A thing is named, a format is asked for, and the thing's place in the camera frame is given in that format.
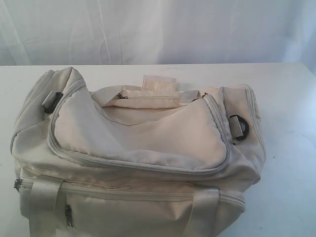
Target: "white backdrop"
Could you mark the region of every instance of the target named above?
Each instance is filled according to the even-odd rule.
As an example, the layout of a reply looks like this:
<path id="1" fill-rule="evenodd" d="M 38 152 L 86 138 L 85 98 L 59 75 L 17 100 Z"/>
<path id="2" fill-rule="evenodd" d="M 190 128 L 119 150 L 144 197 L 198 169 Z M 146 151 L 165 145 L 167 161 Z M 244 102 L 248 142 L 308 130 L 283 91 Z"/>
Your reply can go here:
<path id="1" fill-rule="evenodd" d="M 303 62 L 316 0 L 0 0 L 0 65 Z"/>

